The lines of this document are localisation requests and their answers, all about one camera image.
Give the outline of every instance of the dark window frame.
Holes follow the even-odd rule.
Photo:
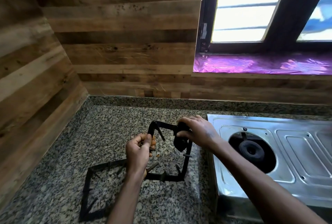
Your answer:
[[[256,54],[332,51],[332,41],[297,39],[320,0],[280,0],[262,42],[212,43],[214,17],[218,0],[202,0],[197,52],[203,54]]]

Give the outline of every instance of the person's right arm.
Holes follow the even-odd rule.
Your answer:
[[[216,155],[247,194],[265,223],[326,224],[310,208],[243,158],[218,135],[211,123],[198,115],[183,117],[180,121],[186,123],[192,133],[181,131],[177,136],[187,137]]]

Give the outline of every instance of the shiny purple window sill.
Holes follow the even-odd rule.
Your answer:
[[[288,56],[196,54],[193,72],[332,75],[332,56],[328,54],[292,54]]]

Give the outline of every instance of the window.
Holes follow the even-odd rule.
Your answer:
[[[332,0],[203,0],[201,53],[332,50]]]

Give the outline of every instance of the forearm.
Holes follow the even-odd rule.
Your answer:
[[[143,181],[140,175],[127,175],[107,224],[132,224]]]
[[[244,159],[227,142],[218,144],[214,153],[234,176],[265,223],[326,224],[306,205]]]

